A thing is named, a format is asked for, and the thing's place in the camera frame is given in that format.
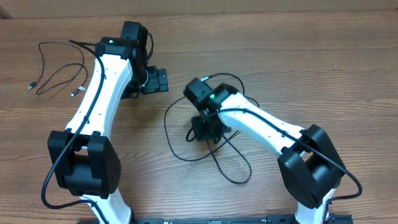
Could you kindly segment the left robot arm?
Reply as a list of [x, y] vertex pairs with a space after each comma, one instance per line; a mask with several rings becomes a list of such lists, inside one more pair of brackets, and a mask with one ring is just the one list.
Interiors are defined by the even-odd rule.
[[[121, 161], [110, 137], [121, 100], [169, 89], [165, 69], [148, 64], [153, 51], [146, 45], [151, 38], [141, 23], [126, 21], [118, 38], [103, 37], [90, 50], [96, 58], [95, 69], [82, 102], [65, 130], [52, 131], [47, 141], [52, 167], [41, 191], [46, 207], [85, 203], [97, 223], [135, 223], [134, 212], [118, 188]], [[48, 203], [51, 177], [79, 199], [58, 206]]]

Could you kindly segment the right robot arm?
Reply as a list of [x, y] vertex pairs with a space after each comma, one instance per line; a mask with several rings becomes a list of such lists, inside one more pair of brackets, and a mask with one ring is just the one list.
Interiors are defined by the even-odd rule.
[[298, 202], [294, 223], [331, 223], [328, 206], [344, 164], [324, 129], [277, 119], [227, 84], [211, 88], [195, 78], [183, 94], [200, 113], [191, 119], [197, 141], [218, 142], [231, 129], [252, 137], [277, 159], [285, 188]]

